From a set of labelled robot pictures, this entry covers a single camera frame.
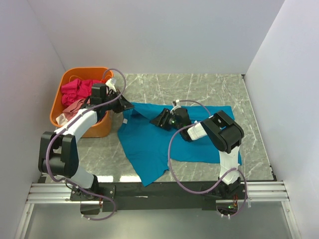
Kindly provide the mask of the aluminium frame rail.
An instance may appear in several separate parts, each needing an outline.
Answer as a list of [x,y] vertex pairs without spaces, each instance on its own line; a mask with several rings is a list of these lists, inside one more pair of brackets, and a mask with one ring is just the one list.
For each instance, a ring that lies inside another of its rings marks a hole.
[[[256,212],[253,204],[279,203],[282,222],[288,227],[293,239],[302,237],[291,207],[290,196],[285,182],[277,181],[271,163],[269,162],[259,128],[256,123],[249,123],[245,130],[244,144],[240,148],[242,170],[250,182],[248,212]],[[104,138],[85,138],[79,141],[80,165],[96,174],[104,183],[138,183],[140,181],[131,163],[125,157],[124,150],[117,136],[117,126],[113,126],[110,134]],[[185,181],[214,181],[219,174],[216,164],[173,161],[173,170]],[[46,176],[44,182],[33,183],[30,186],[25,202],[24,216],[21,219],[17,238],[26,236],[28,218],[36,204],[72,204],[70,188],[63,183],[54,185]]]

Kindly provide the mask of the magenta t shirt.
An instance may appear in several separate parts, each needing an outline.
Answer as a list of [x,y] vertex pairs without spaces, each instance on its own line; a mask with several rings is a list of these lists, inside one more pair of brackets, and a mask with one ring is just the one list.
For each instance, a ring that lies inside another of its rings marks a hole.
[[105,84],[105,82],[99,80],[81,80],[79,78],[76,78],[73,81],[63,85],[61,87],[62,104],[65,107],[68,107],[77,100],[87,98],[91,95],[92,86],[99,83]]

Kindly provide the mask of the black base crossbeam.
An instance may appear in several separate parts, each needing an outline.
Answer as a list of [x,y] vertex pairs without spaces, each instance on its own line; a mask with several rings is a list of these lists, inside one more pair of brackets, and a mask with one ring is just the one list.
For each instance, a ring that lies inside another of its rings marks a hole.
[[117,210],[202,209],[217,210],[218,200],[243,200],[244,184],[225,186],[220,183],[211,192],[192,194],[176,182],[154,182],[143,186],[141,182],[99,183],[99,194],[111,198]]

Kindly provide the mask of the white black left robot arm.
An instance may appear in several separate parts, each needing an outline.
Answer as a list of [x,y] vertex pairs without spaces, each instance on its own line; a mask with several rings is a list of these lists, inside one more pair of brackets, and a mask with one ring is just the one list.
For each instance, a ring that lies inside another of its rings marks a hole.
[[79,165],[78,140],[108,111],[121,113],[134,108],[112,84],[94,84],[78,113],[63,127],[44,132],[40,140],[38,169],[55,182],[64,180],[88,200],[101,196],[96,175]]

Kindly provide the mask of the orange plastic laundry basket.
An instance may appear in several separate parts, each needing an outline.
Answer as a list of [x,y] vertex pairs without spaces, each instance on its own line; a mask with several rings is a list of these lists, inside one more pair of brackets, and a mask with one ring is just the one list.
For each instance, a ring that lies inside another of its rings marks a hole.
[[[55,127],[61,127],[57,124],[57,121],[55,119],[65,109],[65,106],[62,104],[61,87],[76,78],[79,78],[81,80],[101,80],[103,73],[106,70],[106,67],[79,67],[71,68],[64,73],[64,75],[61,77],[60,85],[58,87],[50,113],[50,121]],[[101,119],[98,123],[93,125],[84,133],[82,138],[103,138],[109,135],[112,128],[112,116],[113,113],[108,111],[103,119]]]

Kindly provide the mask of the dusty pink t shirt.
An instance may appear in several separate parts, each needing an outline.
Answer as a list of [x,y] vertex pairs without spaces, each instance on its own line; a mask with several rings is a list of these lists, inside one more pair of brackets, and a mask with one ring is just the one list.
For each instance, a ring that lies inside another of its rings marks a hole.
[[79,99],[63,110],[63,114],[68,121],[70,121],[78,113],[84,102],[85,99]]

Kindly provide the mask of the blue t shirt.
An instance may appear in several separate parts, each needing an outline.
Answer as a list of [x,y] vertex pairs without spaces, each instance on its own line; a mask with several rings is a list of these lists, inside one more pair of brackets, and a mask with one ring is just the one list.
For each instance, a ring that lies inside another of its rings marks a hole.
[[133,103],[134,108],[123,113],[124,121],[118,138],[127,159],[142,184],[147,186],[160,178],[168,167],[168,159],[185,162],[220,163],[219,151],[209,137],[186,142],[176,130],[161,129],[150,123],[164,108],[172,106]]

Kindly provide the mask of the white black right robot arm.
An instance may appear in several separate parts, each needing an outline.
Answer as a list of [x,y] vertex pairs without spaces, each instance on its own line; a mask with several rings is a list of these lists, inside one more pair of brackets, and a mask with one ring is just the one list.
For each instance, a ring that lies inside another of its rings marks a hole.
[[164,130],[179,130],[187,142],[209,137],[220,157],[219,181],[212,195],[229,199],[236,194],[241,183],[238,156],[244,131],[226,112],[218,111],[203,121],[192,123],[186,108],[165,108],[150,123]]

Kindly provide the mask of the white cloth in basket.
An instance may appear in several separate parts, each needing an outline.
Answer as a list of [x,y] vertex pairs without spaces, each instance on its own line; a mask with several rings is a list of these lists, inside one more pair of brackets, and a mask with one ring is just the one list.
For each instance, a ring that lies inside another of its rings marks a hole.
[[56,118],[56,122],[60,126],[64,126],[65,124],[68,123],[68,119],[66,118],[65,114],[62,113]]

